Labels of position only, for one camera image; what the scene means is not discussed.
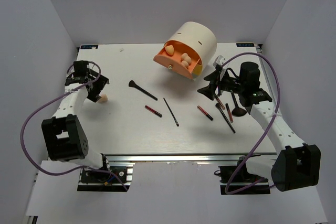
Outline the yellow teardrop makeup sponge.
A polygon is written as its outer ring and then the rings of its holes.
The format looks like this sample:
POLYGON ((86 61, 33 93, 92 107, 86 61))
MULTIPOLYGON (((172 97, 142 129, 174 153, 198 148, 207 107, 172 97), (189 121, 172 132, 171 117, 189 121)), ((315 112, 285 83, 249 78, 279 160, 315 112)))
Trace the yellow teardrop makeup sponge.
POLYGON ((173 45, 165 46, 165 51, 166 51, 166 53, 167 53, 169 56, 174 55, 174 47, 173 47, 173 45))

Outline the pink gourd makeup sponge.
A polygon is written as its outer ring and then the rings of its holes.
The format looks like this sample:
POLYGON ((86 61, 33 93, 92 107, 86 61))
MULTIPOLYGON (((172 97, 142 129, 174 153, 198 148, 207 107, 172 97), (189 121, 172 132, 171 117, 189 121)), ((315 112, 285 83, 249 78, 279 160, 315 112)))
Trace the pink gourd makeup sponge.
POLYGON ((100 99, 98 100, 98 103, 106 103, 108 101, 108 97, 106 94, 102 94, 100 96, 100 99))

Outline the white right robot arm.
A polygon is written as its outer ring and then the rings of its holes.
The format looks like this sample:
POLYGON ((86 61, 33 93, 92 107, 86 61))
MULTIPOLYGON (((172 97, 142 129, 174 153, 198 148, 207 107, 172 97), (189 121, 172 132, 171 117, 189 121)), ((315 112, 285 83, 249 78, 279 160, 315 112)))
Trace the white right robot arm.
POLYGON ((270 180, 279 191, 317 185, 320 149, 305 143, 282 116, 276 114, 276 104, 260 87, 259 78, 260 70, 256 63, 242 63, 236 77, 231 77, 216 63, 215 71, 204 78, 209 85, 198 90, 211 100, 224 91, 238 94, 241 105, 262 127, 263 136, 270 139, 276 150, 276 159, 255 153, 241 157, 237 164, 238 177, 245 182, 255 176, 270 180))

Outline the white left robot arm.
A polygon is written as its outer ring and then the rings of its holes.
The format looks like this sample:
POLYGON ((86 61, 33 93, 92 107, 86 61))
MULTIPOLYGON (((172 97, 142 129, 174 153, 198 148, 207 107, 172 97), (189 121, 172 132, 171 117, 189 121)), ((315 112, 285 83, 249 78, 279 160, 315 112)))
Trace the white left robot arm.
POLYGON ((89 147, 78 115, 85 100, 94 103, 107 98, 100 95, 109 79, 94 71, 90 61, 75 61, 73 72, 66 77, 65 96, 50 119, 43 120, 41 129, 49 158, 93 168, 93 176, 101 182, 110 178, 111 168, 106 157, 89 147))

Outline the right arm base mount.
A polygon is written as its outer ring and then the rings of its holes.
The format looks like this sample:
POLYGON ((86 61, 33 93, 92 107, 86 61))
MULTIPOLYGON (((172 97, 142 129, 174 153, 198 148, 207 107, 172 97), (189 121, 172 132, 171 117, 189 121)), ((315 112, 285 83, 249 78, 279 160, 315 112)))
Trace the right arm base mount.
MULTIPOLYGON (((226 195, 225 188, 226 185, 234 173, 237 166, 243 161, 245 157, 242 156, 238 159, 236 165, 222 165, 219 166, 216 171, 214 171, 214 175, 219 177, 220 181, 220 193, 222 195, 226 195)), ((247 173, 246 166, 244 165, 243 168, 237 173, 237 175, 233 178, 230 186, 229 191, 239 190, 249 184, 256 182, 257 180, 261 179, 258 175, 252 175, 247 173)), ((269 195, 271 193, 271 186, 267 179, 264 179, 258 184, 253 185, 245 190, 235 193, 236 195, 269 195)))

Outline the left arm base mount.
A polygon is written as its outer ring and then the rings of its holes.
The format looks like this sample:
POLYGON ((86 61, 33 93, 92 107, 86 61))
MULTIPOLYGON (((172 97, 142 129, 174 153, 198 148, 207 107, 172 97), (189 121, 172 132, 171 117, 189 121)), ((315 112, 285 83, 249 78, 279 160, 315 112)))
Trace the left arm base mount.
POLYGON ((113 175, 82 169, 77 191, 125 193, 132 182, 134 163, 110 161, 109 165, 113 175))

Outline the beige gourd makeup sponge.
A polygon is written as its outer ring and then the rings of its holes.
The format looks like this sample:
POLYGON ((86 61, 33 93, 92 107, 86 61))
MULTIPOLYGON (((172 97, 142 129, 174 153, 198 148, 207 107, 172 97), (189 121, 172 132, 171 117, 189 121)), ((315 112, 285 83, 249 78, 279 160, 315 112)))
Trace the beige gourd makeup sponge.
POLYGON ((181 64, 182 64, 185 68, 188 68, 188 67, 189 67, 189 63, 188 63, 187 61, 185 61, 185 60, 183 60, 183 61, 181 62, 181 64))

